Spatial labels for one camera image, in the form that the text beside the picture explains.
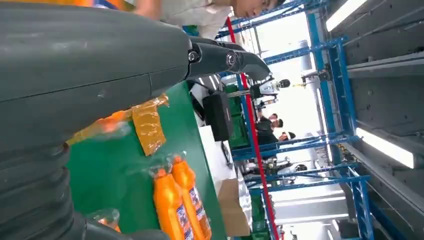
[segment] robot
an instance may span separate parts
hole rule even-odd
[[[123,235],[75,212],[66,140],[181,81],[270,73],[235,44],[117,10],[0,2],[0,29],[2,239],[167,239]]]
[[[231,92],[229,98],[235,98],[250,94],[253,99],[259,99],[266,96],[272,96],[274,99],[280,93],[281,89],[290,87],[290,80],[275,80],[272,76],[269,79],[252,85],[249,89]]]

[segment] blue steel rack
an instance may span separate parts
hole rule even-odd
[[[294,15],[299,12],[308,11],[311,9],[322,7],[327,4],[326,0],[295,0],[286,4],[283,4],[278,9],[274,11],[282,12],[262,19],[258,19],[255,22],[251,22],[252,19],[237,19],[231,22],[232,25],[240,24],[241,28],[236,29],[235,32],[241,32],[248,28],[256,27],[260,24],[264,24],[276,19]],[[281,180],[287,177],[309,177],[320,179],[319,181],[303,183],[303,184],[286,184],[280,186],[272,186],[269,188],[269,191],[282,191],[287,189],[296,189],[296,188],[307,188],[315,187],[322,185],[330,184],[347,184],[353,195],[354,207],[356,210],[356,217],[358,221],[358,231],[359,231],[359,240],[373,240],[373,223],[372,217],[370,214],[370,202],[368,199],[367,193],[367,180],[369,176],[360,176],[355,170],[356,165],[342,165],[341,155],[339,149],[335,144],[345,143],[356,141],[359,138],[356,136],[356,115],[355,107],[352,96],[351,84],[347,71],[346,56],[343,50],[343,42],[346,38],[336,38],[329,40],[327,42],[320,42],[320,37],[318,34],[318,27],[316,23],[316,16],[314,13],[309,13],[306,15],[309,25],[309,31],[311,36],[311,45],[309,47],[300,48],[297,50],[285,52],[275,56],[267,57],[264,61],[268,64],[276,64],[293,58],[298,58],[301,56],[308,55],[313,53],[316,70],[321,72],[326,69],[324,64],[323,52],[328,52],[328,63],[331,69],[332,79],[325,79],[320,81],[320,90],[324,108],[324,120],[327,125],[328,134],[314,137],[307,137],[303,139],[294,139],[290,141],[265,144],[259,146],[260,155],[263,157],[274,156],[278,153],[284,153],[289,151],[307,149],[307,148],[316,148],[330,145],[330,150],[333,155],[333,165],[334,167],[321,168],[316,170],[309,171],[300,171],[295,173],[288,174],[276,174],[268,175],[265,178],[266,182],[274,182],[276,180]],[[225,36],[228,32],[220,32],[221,36]],[[336,91],[336,99],[332,102],[330,97],[330,91],[328,82],[332,81]],[[242,81],[240,76],[237,76],[238,88],[243,90]],[[248,105],[244,96],[241,97],[243,113],[246,117],[248,114]],[[338,110],[340,121],[340,126],[336,127],[334,121],[334,112],[333,106]],[[253,146],[252,140],[252,128],[249,121],[246,121],[250,146]],[[234,149],[231,151],[233,159],[235,161],[247,160],[255,157],[255,151],[251,147],[243,149]],[[334,174],[335,176],[326,176],[323,178],[317,173],[323,172],[338,172]],[[269,198],[265,196],[263,188],[258,187],[261,183],[260,177],[254,177],[246,180],[246,184],[249,186],[250,194],[259,194],[264,198]]]
[[[334,167],[327,167],[315,170],[298,171],[286,174],[276,174],[266,177],[268,183],[281,181],[283,184],[278,186],[271,186],[268,188],[270,192],[284,191],[289,189],[310,188],[316,186],[332,185],[332,184],[347,184],[352,191],[353,202],[355,207],[356,219],[358,222],[359,240],[373,240],[373,220],[370,213],[370,203],[368,200],[367,180],[370,176],[359,175],[354,168],[357,164],[340,164]],[[322,176],[318,173],[332,172],[331,176]],[[306,177],[318,179],[318,181],[300,183],[300,184],[284,184],[285,178],[291,177]],[[263,195],[260,188],[261,179],[259,177],[252,177],[245,180],[251,195]]]
[[[328,3],[327,0],[295,0],[289,3],[282,4],[281,6],[276,7],[273,10],[265,11],[257,17],[239,18],[239,19],[233,20],[231,21],[231,24],[241,25],[241,27],[234,29],[234,33],[237,34],[245,30],[258,27],[262,24],[266,24],[278,19],[286,18],[286,17],[293,16],[302,12],[311,11],[311,10],[320,8],[322,6],[325,6],[327,3]],[[273,16],[263,18],[264,15],[274,13],[277,11],[281,11],[281,12]],[[228,30],[221,30],[218,32],[216,39],[219,39],[228,35],[230,35],[230,32]]]
[[[340,113],[342,125],[341,125],[341,131],[336,132],[330,97],[329,96],[324,97],[324,93],[328,94],[328,87],[326,84],[325,85],[321,84],[321,90],[323,95],[322,99],[324,102],[324,109],[325,109],[325,119],[326,121],[333,121],[333,122],[327,122],[329,134],[317,137],[319,138],[319,141],[317,142],[308,142],[313,139],[304,138],[304,139],[297,139],[294,141],[285,141],[285,142],[261,145],[260,149],[261,149],[262,156],[269,157],[269,156],[274,156],[278,153],[284,153],[284,152],[308,149],[308,148],[315,148],[315,147],[322,147],[327,144],[334,145],[334,144],[343,143],[343,142],[351,142],[358,139],[355,136],[356,115],[355,115],[354,101],[353,101],[351,84],[349,81],[349,76],[348,76],[347,67],[346,67],[346,59],[343,52],[343,41],[345,39],[346,38],[344,37],[336,38],[328,42],[320,42],[311,47],[303,47],[293,51],[281,53],[275,56],[270,56],[264,59],[264,61],[268,65],[270,65],[270,64],[276,64],[286,60],[290,60],[293,58],[298,58],[304,55],[308,55],[309,53],[315,54],[315,53],[320,53],[323,50],[328,50],[330,53],[329,54],[330,63],[332,63],[331,75],[333,76],[333,83],[336,88],[336,95],[337,95],[336,106],[338,106],[338,112]],[[243,104],[243,110],[244,110],[246,108],[244,98],[242,98],[242,104]],[[282,145],[293,145],[293,146],[279,148],[279,146],[282,146]],[[337,149],[336,150],[334,148],[332,149],[333,156],[335,156],[334,164],[336,165],[341,162],[340,154],[338,154],[337,151],[338,151]],[[231,153],[233,154],[235,161],[250,159],[254,156],[253,150],[251,149],[251,147],[233,150]]]

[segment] workbench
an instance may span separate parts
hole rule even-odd
[[[169,107],[158,113],[166,143],[146,157],[131,124],[121,138],[87,139],[71,146],[68,168],[75,209],[83,214],[116,208],[123,233],[159,229],[153,203],[153,181],[148,173],[157,157],[187,152],[187,162],[196,173],[196,186],[210,219],[212,239],[226,239],[220,205],[211,178],[191,98],[185,83],[166,92]]]

